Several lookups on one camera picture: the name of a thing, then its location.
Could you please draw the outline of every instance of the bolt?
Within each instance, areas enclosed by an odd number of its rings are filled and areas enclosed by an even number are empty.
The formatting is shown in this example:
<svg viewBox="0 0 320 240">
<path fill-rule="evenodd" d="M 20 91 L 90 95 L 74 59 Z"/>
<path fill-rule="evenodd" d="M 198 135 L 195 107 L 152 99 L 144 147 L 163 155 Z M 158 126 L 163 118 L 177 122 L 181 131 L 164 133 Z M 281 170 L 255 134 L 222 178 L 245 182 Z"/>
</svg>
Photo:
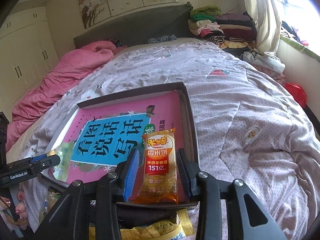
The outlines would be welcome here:
<svg viewBox="0 0 320 240">
<path fill-rule="evenodd" d="M 75 187 L 78 187 L 78 186 L 81 185 L 81 182 L 82 182 L 81 180 L 77 179 L 74 182 L 72 182 L 72 185 L 75 186 Z"/>
<path fill-rule="evenodd" d="M 202 179 L 205 179 L 208 177 L 208 173 L 204 172 L 204 171 L 201 171 L 198 173 L 198 176 Z"/>
<path fill-rule="evenodd" d="M 241 187 L 241 186 L 243 186 L 244 182 L 241 179 L 235 179 L 234 184 Z"/>
<path fill-rule="evenodd" d="M 108 173 L 108 178 L 110 178 L 110 179 L 115 179 L 117 176 L 118 176 L 118 174 L 116 174 L 115 172 Z"/>
</svg>

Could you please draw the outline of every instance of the rice cracker package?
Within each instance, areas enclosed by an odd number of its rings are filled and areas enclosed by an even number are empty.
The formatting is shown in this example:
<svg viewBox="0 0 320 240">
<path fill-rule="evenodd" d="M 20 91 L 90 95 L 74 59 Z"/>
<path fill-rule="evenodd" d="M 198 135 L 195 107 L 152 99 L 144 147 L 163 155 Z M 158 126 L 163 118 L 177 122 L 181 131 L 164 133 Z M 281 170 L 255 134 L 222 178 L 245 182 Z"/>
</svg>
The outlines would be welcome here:
<svg viewBox="0 0 320 240">
<path fill-rule="evenodd" d="M 174 129 L 144 134 L 145 171 L 136 204 L 178 203 Z"/>
</svg>

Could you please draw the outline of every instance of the pink blanket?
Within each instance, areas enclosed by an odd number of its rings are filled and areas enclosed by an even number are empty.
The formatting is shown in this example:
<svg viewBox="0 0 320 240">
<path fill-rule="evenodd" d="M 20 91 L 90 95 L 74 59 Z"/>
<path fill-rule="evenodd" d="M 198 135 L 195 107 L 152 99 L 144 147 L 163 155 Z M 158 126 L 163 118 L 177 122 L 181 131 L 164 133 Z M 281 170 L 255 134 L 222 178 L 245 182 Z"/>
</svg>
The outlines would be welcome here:
<svg viewBox="0 0 320 240">
<path fill-rule="evenodd" d="M 124 49 L 110 41 L 97 41 L 66 53 L 54 70 L 31 90 L 12 110 L 8 126 L 6 151 L 55 102 L 95 69 L 109 62 L 113 55 Z"/>
</svg>

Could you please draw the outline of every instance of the red plastic bag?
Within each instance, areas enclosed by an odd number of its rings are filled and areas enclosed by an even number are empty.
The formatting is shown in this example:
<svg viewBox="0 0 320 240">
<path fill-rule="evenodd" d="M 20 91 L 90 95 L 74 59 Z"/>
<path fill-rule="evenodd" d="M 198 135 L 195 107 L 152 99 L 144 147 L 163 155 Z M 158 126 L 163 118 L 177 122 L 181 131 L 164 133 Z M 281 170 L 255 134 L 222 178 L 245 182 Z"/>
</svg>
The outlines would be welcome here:
<svg viewBox="0 0 320 240">
<path fill-rule="evenodd" d="M 290 83 L 285 84 L 285 89 L 293 96 L 294 100 L 302 107 L 307 106 L 307 95 L 300 85 L 293 85 Z"/>
</svg>

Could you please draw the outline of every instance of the headboard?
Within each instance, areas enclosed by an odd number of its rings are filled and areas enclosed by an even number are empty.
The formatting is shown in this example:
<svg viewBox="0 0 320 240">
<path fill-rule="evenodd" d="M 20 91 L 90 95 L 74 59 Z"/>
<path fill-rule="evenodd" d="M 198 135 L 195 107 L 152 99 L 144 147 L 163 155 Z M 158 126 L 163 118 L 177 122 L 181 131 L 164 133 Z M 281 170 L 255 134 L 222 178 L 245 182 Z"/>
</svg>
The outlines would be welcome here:
<svg viewBox="0 0 320 240">
<path fill-rule="evenodd" d="M 99 25 L 73 39 L 76 48 L 91 42 L 113 38 L 128 47 L 145 44 L 149 38 L 175 34 L 177 38 L 193 37 L 188 19 L 193 9 L 188 2 L 152 8 L 128 14 Z"/>
</svg>

